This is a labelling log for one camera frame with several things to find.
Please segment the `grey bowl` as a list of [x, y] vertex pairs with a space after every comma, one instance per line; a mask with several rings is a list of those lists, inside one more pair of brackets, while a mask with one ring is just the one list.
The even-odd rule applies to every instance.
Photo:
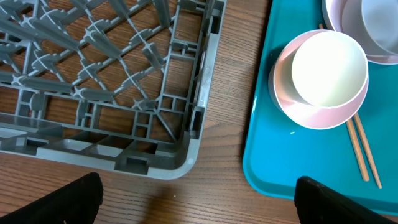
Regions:
[[387, 54], [397, 55], [397, 0], [362, 0], [364, 25]]

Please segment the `wooden chopstick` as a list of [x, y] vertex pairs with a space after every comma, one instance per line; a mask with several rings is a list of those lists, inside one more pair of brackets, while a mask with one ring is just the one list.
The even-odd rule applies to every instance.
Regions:
[[356, 130], [353, 124], [353, 120], [350, 118], [346, 122], [346, 127], [348, 129], [349, 137], [351, 139], [351, 143], [353, 145], [354, 153], [358, 162], [359, 170], [361, 173], [361, 176], [365, 182], [369, 181], [369, 174], [365, 165], [364, 157], [362, 154], [361, 146], [358, 141], [358, 137], [356, 134]]
[[367, 139], [365, 130], [363, 128], [363, 124], [361, 122], [361, 119], [359, 117], [359, 114], [356, 113], [353, 116], [353, 119], [354, 119], [354, 122], [355, 122], [355, 125], [356, 125], [356, 129], [357, 129], [357, 131], [359, 133], [359, 136], [360, 136], [360, 139], [361, 139], [361, 142], [362, 142], [362, 145], [363, 145], [363, 149], [364, 149], [366, 157], [368, 159], [369, 166], [370, 166], [371, 171], [373, 173], [374, 180], [376, 181], [377, 186], [380, 189], [382, 189], [382, 184], [381, 184], [381, 181], [380, 181], [380, 178], [379, 178], [377, 167], [376, 167], [376, 164], [374, 162], [374, 158], [373, 158], [373, 155], [372, 155], [372, 152], [371, 152], [371, 148], [370, 148], [370, 145], [368, 143], [368, 139]]

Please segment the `pink bowl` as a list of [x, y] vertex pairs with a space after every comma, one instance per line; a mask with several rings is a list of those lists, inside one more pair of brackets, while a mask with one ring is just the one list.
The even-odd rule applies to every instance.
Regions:
[[309, 129], [331, 129], [349, 120], [358, 112], [368, 92], [369, 77], [361, 93], [350, 103], [337, 108], [313, 106], [297, 93], [292, 82], [292, 60], [297, 49], [309, 37], [319, 33], [317, 29], [300, 34], [281, 51], [269, 74], [269, 93], [279, 110], [293, 122]]

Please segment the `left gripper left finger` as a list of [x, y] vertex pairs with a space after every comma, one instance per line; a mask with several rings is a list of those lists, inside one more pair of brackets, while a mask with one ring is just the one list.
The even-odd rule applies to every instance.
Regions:
[[1, 217], [1, 223], [93, 224], [102, 202], [103, 184], [100, 175], [91, 172]]

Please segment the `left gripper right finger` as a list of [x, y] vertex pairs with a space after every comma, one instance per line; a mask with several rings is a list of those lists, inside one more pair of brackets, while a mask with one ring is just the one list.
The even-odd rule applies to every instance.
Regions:
[[301, 224], [395, 224], [307, 176], [297, 180], [294, 204]]

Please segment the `white paper cup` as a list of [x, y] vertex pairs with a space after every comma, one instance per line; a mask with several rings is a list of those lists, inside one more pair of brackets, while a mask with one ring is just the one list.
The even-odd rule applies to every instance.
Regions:
[[352, 102], [368, 81], [368, 60], [360, 44], [336, 31], [320, 30], [294, 54], [292, 82], [313, 106], [337, 108]]

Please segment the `white round plate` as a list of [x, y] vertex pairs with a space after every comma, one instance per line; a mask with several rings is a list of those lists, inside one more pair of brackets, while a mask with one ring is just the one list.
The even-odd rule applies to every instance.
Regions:
[[387, 54], [369, 36], [364, 25], [361, 3], [362, 0], [322, 0], [322, 13], [327, 28], [355, 39], [370, 62], [396, 65], [397, 55]]

